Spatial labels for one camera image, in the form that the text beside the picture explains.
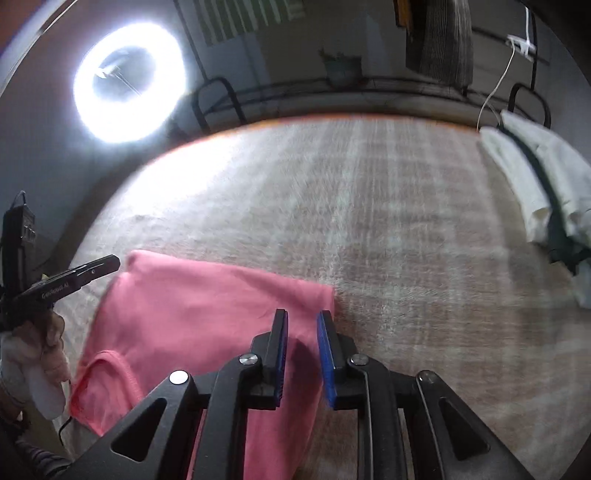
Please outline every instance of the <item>white cloth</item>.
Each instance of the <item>white cloth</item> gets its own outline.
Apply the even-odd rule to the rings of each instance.
[[[591,247],[591,166],[564,139],[520,116],[503,111],[505,128],[539,159],[558,197],[568,236]],[[513,140],[493,128],[480,130],[480,144],[507,177],[523,216],[528,242],[546,243],[551,207],[530,162]],[[572,278],[579,306],[591,309],[591,262]]]
[[[560,202],[568,236],[591,246],[591,165],[554,132],[514,113],[501,113],[507,130],[540,160]]]
[[[544,244],[551,212],[550,202],[530,162],[513,140],[496,128],[481,128],[480,144],[505,174],[519,201],[527,241]]]

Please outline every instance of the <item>blue gripper pad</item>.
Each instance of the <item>blue gripper pad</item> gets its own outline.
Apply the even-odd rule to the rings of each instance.
[[[320,366],[322,368],[322,378],[324,379],[324,392],[330,408],[334,408],[336,401],[335,361],[332,350],[330,349],[329,337],[322,312],[316,317],[316,324],[318,348],[320,350]]]
[[[281,340],[279,342],[279,355],[277,355],[277,363],[275,364],[275,405],[279,407],[281,404],[281,397],[283,396],[283,382],[285,378],[285,359],[287,357],[287,333],[288,333],[288,317],[287,313],[283,317],[281,325]]]

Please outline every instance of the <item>white glove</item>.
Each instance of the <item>white glove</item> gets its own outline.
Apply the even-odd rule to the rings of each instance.
[[[66,406],[61,383],[70,379],[61,336],[64,320],[49,312],[33,323],[25,322],[12,332],[0,334],[0,387],[18,406],[32,400],[48,420],[57,418]]]

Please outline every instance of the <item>ring light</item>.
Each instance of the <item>ring light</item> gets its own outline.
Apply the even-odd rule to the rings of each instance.
[[[144,48],[153,58],[151,84],[131,100],[100,98],[93,88],[101,64],[125,47]],[[178,42],[154,24],[134,24],[107,35],[87,53],[74,78],[74,101],[80,117],[98,138],[109,143],[139,140],[154,132],[185,93],[186,75]]]

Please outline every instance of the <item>bed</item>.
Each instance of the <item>bed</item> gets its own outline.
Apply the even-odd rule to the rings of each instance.
[[[472,129],[307,117],[181,147],[108,202],[74,264],[135,248],[331,284],[336,323],[406,374],[436,371],[540,480],[591,430],[591,313],[525,242]],[[110,278],[60,301],[72,367]],[[356,477],[356,416],[321,405],[299,479]],[[64,432],[79,455],[92,435]]]

